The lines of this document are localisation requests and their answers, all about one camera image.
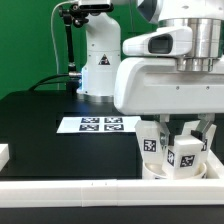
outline white bowl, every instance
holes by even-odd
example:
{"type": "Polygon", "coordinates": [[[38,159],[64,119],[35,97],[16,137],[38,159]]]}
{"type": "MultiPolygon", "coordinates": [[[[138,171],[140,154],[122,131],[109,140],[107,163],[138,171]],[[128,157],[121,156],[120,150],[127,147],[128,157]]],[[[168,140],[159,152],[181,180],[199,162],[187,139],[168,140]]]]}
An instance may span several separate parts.
{"type": "MultiPolygon", "coordinates": [[[[206,178],[207,166],[205,163],[201,163],[197,170],[197,173],[186,179],[203,179],[206,178]]],[[[166,173],[162,170],[161,165],[143,163],[142,166],[142,179],[152,180],[152,179],[168,179],[166,173]]]]}

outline green wall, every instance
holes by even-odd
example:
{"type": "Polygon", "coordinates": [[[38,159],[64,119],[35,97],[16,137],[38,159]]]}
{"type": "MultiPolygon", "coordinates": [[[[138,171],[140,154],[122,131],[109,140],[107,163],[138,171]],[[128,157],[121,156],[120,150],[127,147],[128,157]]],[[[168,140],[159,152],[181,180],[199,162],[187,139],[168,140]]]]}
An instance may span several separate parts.
{"type": "MultiPolygon", "coordinates": [[[[42,78],[56,74],[56,64],[50,32],[50,18],[60,0],[20,0],[0,2],[0,99],[10,92],[27,90],[42,78]]],[[[110,13],[122,29],[122,41],[149,32],[148,24],[136,11],[132,32],[129,6],[116,6],[110,13]]],[[[67,51],[64,25],[55,16],[55,33],[59,47],[61,72],[67,72],[67,51]]],[[[73,29],[75,60],[80,69],[86,61],[85,29],[73,29]]]]}

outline white block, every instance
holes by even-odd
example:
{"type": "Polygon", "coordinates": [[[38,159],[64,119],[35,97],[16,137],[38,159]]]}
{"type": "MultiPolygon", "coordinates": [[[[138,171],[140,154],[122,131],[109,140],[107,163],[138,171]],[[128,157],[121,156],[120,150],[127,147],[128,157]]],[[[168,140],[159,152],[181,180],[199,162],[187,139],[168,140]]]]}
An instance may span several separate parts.
{"type": "Polygon", "coordinates": [[[164,153],[160,143],[160,133],[162,132],[160,123],[140,120],[137,122],[135,130],[143,161],[162,164],[164,153]]]}
{"type": "MultiPolygon", "coordinates": [[[[182,131],[182,135],[190,135],[192,130],[196,130],[198,124],[199,124],[199,120],[198,121],[191,121],[191,122],[186,122],[184,124],[184,128],[182,131]]],[[[207,158],[208,158],[208,152],[209,149],[211,149],[211,145],[212,145],[212,141],[215,135],[215,131],[216,131],[216,125],[212,125],[209,130],[207,131],[205,138],[206,138],[206,142],[204,147],[202,148],[201,151],[201,155],[200,155],[200,163],[205,163],[207,158]]]]}
{"type": "Polygon", "coordinates": [[[7,144],[0,144],[0,171],[9,161],[9,148],[7,144]]]}
{"type": "Polygon", "coordinates": [[[170,179],[183,179],[194,176],[200,164],[203,142],[189,136],[176,136],[174,146],[165,150],[162,170],[170,179]]]}

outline white paper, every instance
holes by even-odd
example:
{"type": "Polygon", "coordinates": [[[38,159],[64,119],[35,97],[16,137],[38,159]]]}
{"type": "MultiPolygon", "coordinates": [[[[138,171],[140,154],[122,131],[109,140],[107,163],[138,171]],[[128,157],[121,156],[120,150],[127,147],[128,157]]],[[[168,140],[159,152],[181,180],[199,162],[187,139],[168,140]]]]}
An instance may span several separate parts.
{"type": "Polygon", "coordinates": [[[132,117],[64,117],[57,133],[135,132],[139,116],[132,117]]]}

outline black table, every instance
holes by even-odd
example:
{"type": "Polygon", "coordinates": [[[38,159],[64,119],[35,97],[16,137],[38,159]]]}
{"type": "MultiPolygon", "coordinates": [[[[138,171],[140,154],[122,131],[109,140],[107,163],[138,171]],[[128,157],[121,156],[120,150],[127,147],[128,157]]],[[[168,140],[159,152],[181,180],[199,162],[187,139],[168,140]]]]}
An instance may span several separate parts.
{"type": "MultiPolygon", "coordinates": [[[[9,94],[0,101],[0,143],[8,143],[10,148],[10,161],[0,180],[141,178],[142,161],[134,133],[56,134],[63,116],[120,115],[113,104],[78,101],[64,91],[9,94]]],[[[174,123],[177,128],[183,121],[174,123]]],[[[210,224],[223,219],[224,206],[0,209],[1,224],[210,224]]]]}

